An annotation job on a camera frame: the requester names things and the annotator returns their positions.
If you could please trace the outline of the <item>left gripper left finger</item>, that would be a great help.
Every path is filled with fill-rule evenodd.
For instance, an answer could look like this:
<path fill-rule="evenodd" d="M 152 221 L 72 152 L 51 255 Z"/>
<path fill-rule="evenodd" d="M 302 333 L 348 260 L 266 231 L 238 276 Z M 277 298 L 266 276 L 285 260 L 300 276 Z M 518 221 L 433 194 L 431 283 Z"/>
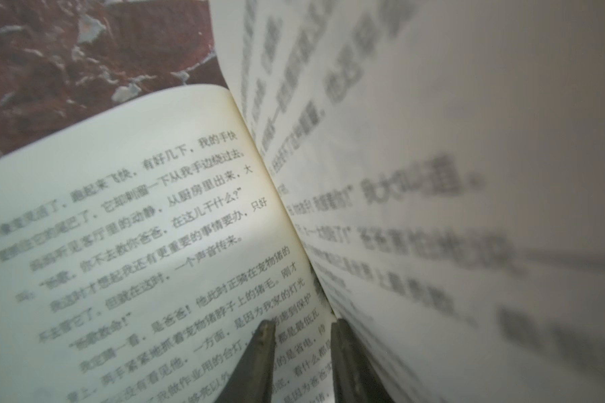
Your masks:
<path fill-rule="evenodd" d="M 270 403 L 276 349 L 276 324 L 263 320 L 215 403 Z"/>

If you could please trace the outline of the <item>yellow cover book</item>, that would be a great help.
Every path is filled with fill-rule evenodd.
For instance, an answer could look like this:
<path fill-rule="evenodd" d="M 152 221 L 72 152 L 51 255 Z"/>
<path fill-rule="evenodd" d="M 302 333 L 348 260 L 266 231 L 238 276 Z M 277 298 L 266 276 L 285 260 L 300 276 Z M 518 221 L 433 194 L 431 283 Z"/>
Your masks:
<path fill-rule="evenodd" d="M 0 402 L 605 402 L 605 1 L 0 1 Z"/>

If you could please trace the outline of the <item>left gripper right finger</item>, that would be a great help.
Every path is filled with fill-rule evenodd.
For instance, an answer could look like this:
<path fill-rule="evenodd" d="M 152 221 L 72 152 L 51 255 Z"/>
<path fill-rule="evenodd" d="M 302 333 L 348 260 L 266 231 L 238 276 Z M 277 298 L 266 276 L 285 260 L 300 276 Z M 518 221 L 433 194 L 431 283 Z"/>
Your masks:
<path fill-rule="evenodd" d="M 334 399 L 339 403 L 393 403 L 350 324 L 338 319 L 331 326 Z"/>

